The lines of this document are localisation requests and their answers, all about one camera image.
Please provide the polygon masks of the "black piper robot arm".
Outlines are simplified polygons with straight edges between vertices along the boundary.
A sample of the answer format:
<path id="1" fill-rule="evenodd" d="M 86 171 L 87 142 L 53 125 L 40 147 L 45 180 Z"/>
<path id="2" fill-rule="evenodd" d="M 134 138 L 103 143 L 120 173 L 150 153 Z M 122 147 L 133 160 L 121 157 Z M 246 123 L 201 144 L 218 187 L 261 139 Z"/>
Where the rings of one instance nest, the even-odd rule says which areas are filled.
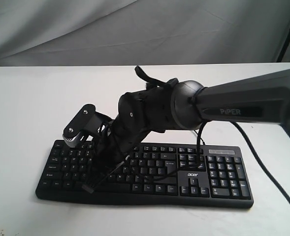
<path id="1" fill-rule="evenodd" d="M 201 131 L 211 121 L 274 123 L 290 138 L 290 69 L 213 87 L 177 79 L 162 82 L 140 67 L 135 71 L 146 89 L 123 94 L 114 120 L 99 114 L 90 119 L 96 155 L 83 185 L 90 193 L 150 132 Z"/>

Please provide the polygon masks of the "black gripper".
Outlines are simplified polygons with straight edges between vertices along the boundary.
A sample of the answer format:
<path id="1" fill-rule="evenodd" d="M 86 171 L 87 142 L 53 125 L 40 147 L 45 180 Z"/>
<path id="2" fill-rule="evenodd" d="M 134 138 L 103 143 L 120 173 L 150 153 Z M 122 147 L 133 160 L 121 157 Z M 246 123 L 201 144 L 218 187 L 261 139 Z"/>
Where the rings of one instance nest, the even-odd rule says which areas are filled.
<path id="1" fill-rule="evenodd" d="M 105 129 L 93 137 L 93 170 L 87 173 L 82 189 L 95 192 L 115 169 L 125 161 L 133 148 L 150 133 L 147 128 L 129 129 L 120 117 L 104 123 Z"/>

